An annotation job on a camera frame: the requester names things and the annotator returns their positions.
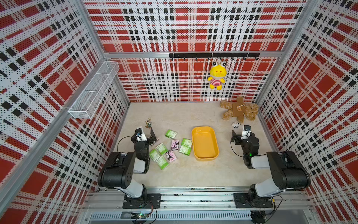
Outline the yellow plastic storage box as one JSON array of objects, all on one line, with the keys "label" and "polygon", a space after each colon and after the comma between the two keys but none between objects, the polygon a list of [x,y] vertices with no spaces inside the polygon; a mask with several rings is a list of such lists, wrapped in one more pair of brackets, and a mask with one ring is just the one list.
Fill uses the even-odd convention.
[{"label": "yellow plastic storage box", "polygon": [[213,128],[195,127],[192,130],[193,151],[197,160],[212,161],[219,156],[219,147]]}]

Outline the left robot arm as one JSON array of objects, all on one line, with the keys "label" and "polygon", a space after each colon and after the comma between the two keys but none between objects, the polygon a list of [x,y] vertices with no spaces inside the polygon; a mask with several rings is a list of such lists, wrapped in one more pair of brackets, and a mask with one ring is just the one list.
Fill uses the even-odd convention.
[{"label": "left robot arm", "polygon": [[149,146],[156,141],[156,135],[150,128],[150,137],[146,137],[141,127],[131,136],[134,151],[121,153],[112,152],[105,162],[98,176],[100,187],[118,189],[127,198],[145,201],[147,199],[146,187],[133,179],[134,174],[146,174],[149,170],[151,158]]}]

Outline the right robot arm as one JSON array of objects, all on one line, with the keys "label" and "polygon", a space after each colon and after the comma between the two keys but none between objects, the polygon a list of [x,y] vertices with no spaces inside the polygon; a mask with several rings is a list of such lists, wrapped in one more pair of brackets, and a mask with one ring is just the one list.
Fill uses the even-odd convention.
[{"label": "right robot arm", "polygon": [[266,152],[259,155],[259,139],[252,132],[236,134],[231,143],[241,146],[244,164],[249,169],[269,169],[271,177],[250,186],[249,201],[270,198],[286,190],[302,190],[310,186],[310,177],[294,152]]}]

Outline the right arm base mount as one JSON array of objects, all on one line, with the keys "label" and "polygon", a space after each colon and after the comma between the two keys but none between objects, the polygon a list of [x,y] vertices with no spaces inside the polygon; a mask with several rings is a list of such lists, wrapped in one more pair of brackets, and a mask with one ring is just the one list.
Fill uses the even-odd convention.
[{"label": "right arm base mount", "polygon": [[235,193],[234,203],[236,208],[273,208],[273,202],[269,197],[250,196],[249,193]]}]

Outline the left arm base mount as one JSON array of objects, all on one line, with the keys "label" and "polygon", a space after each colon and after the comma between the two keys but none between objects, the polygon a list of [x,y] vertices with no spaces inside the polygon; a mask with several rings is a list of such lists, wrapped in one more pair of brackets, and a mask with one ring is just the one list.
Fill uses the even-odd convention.
[{"label": "left arm base mount", "polygon": [[158,209],[161,204],[161,194],[145,194],[143,197],[124,197],[123,209]]}]

